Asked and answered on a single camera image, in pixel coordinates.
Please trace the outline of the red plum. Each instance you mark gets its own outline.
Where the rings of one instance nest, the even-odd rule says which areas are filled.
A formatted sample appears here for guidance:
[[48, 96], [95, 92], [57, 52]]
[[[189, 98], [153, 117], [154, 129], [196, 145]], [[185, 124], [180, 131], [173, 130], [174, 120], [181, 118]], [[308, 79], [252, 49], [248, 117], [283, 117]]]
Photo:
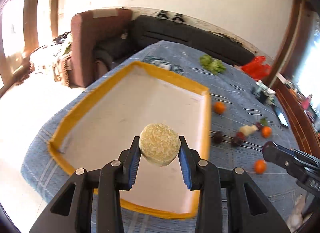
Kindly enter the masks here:
[[246, 137], [243, 132], [237, 132], [236, 135], [231, 139], [231, 145], [233, 147], [240, 147], [245, 139]]

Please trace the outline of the red plastic bag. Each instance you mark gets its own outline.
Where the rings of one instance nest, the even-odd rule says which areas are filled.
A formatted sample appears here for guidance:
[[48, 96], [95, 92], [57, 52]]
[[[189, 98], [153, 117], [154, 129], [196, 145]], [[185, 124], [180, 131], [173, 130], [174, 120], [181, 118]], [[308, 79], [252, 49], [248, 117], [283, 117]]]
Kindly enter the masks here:
[[267, 63], [265, 63], [265, 56], [257, 56], [249, 62], [241, 67], [241, 70], [253, 78], [255, 81], [263, 80], [270, 74], [271, 67]]

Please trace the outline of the orange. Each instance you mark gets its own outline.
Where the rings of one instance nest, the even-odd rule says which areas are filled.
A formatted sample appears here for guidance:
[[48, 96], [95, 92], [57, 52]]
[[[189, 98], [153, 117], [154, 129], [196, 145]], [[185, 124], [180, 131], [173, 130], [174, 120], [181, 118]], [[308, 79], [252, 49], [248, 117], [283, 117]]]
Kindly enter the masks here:
[[263, 138], [269, 138], [272, 135], [272, 128], [269, 126], [263, 126], [261, 129], [261, 135]]
[[216, 114], [222, 115], [226, 111], [226, 105], [223, 102], [215, 102], [212, 109]]
[[266, 161], [259, 159], [254, 163], [254, 172], [256, 174], [263, 174], [267, 169]]

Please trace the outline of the green lettuce bunch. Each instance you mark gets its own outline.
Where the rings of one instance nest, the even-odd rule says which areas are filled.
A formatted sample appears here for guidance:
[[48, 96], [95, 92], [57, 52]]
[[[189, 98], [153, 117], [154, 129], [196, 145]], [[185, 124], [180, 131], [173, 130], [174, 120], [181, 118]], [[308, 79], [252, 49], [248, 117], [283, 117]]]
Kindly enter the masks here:
[[223, 74], [226, 70], [221, 60], [215, 59], [208, 54], [202, 55], [199, 61], [200, 65], [212, 74]]

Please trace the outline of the black smartphone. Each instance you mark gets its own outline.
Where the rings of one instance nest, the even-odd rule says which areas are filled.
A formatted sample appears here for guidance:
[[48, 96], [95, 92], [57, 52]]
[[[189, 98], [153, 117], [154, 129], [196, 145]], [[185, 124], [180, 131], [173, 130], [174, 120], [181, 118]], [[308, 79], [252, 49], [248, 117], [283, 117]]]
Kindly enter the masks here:
[[279, 123], [281, 124], [281, 126], [285, 127], [285, 128], [288, 128], [289, 125], [285, 119], [285, 116], [284, 114], [282, 113], [282, 111], [276, 106], [276, 105], [273, 105], [272, 106], [272, 109], [276, 115], [276, 117], [278, 118], [279, 120]]

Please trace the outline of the black sofa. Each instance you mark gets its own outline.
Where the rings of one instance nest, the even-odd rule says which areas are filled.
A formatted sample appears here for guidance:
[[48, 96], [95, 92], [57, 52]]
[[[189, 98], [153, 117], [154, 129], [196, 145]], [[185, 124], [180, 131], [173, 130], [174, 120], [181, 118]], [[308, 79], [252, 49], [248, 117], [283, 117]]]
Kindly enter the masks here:
[[229, 65], [243, 66], [249, 63], [254, 54], [240, 43], [227, 37], [204, 31], [170, 20], [140, 15], [130, 22], [120, 35], [99, 41], [93, 48], [93, 59], [102, 61], [109, 69], [161, 40], [176, 42], [200, 50]]

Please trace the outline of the black cup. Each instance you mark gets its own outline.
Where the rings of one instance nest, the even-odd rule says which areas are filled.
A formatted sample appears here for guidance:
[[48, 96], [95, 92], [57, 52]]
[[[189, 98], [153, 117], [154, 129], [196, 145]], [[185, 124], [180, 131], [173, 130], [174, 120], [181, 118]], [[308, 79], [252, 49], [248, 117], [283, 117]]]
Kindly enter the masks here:
[[255, 98], [262, 104], [265, 104], [267, 101], [268, 88], [265, 87], [253, 87], [251, 93], [255, 96]]

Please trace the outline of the wooden sideboard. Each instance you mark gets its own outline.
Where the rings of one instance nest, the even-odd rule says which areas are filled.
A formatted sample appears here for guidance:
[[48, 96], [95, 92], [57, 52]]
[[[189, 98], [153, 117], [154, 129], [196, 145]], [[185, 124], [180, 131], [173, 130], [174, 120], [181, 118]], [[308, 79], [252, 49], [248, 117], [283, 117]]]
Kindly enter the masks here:
[[274, 81], [272, 89], [276, 92], [277, 99], [289, 119], [299, 149], [319, 158], [319, 139], [296, 96], [278, 77]]

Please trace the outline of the green leaf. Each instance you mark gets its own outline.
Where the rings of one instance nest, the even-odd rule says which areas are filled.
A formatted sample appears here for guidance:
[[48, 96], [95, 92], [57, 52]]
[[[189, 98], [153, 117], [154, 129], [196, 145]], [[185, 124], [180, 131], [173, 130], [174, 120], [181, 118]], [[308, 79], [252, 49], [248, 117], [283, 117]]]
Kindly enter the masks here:
[[267, 118], [266, 118], [266, 117], [261, 118], [261, 119], [260, 119], [260, 124], [261, 124], [263, 127], [268, 127]]

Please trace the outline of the white crumpled plastic bag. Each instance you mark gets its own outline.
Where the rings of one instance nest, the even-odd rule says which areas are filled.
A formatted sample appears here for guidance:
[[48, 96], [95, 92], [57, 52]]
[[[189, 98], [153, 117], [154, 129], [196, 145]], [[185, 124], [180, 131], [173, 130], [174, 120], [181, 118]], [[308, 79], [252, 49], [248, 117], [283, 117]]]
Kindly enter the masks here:
[[267, 87], [261, 80], [256, 82], [256, 97], [258, 101], [262, 104], [267, 104], [269, 106], [274, 104], [274, 96], [276, 92], [271, 88]]

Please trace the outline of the yellow rimmed white tray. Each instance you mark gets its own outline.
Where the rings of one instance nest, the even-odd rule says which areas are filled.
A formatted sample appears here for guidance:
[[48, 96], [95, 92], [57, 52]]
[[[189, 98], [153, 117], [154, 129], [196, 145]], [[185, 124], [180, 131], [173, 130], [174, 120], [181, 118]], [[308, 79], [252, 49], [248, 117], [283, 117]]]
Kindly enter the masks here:
[[[48, 143], [59, 166], [100, 169], [128, 149], [151, 123], [162, 123], [185, 137], [201, 158], [209, 156], [209, 89], [151, 64], [134, 61], [84, 96], [61, 120]], [[178, 159], [158, 167], [141, 158], [135, 184], [120, 193], [125, 209], [165, 219], [197, 214], [199, 192], [187, 189]]]

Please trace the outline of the blue plaid table cloth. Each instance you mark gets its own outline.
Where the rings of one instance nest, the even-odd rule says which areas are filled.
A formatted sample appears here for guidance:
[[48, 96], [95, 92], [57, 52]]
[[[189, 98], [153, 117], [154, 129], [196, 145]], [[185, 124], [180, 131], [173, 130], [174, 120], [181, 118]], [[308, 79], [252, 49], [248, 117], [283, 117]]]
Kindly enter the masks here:
[[[212, 74], [201, 66], [200, 58], [203, 55], [202, 51], [179, 43], [159, 41], [129, 57], [124, 61], [124, 65], [134, 61], [153, 63], [156, 66], [168, 63], [180, 74], [208, 87], [212, 101], [220, 101], [227, 107], [225, 114], [212, 115], [213, 131], [219, 130], [231, 137], [241, 126], [266, 118], [272, 128], [272, 141], [287, 148], [297, 148], [293, 132], [280, 125], [271, 107], [261, 104], [254, 97], [251, 92], [254, 81], [248, 75], [230, 65], [226, 65], [223, 74]], [[49, 154], [48, 142], [60, 121], [74, 106], [75, 102], [71, 102], [42, 126], [22, 164], [23, 178], [45, 202], [51, 201], [68, 179], [67, 173]], [[306, 191], [298, 187], [295, 179], [284, 169], [272, 163], [268, 164], [264, 174], [254, 173], [253, 163], [262, 158], [264, 143], [265, 139], [254, 133], [239, 147], [232, 147], [226, 142], [213, 144], [210, 147], [209, 159], [218, 167], [226, 169], [243, 167], [285, 219], [291, 232], [296, 232], [304, 223], [302, 211]]]

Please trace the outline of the round pale fruit slice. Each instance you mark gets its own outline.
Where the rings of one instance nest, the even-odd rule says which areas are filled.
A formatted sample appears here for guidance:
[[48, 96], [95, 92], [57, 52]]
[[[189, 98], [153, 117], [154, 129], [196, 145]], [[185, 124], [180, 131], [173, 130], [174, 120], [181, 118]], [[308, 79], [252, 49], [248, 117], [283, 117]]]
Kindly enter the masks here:
[[178, 133], [162, 123], [148, 124], [139, 136], [142, 156], [159, 167], [169, 165], [178, 155], [180, 147]]

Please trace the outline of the dark plum with leaf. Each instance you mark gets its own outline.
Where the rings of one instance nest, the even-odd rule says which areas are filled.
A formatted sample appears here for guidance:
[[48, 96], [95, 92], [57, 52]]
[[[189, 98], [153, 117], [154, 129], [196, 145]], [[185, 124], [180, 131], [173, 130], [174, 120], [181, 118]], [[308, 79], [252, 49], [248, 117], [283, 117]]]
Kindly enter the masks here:
[[255, 126], [257, 127], [258, 130], [261, 130], [263, 128], [263, 125], [260, 122], [257, 122]]

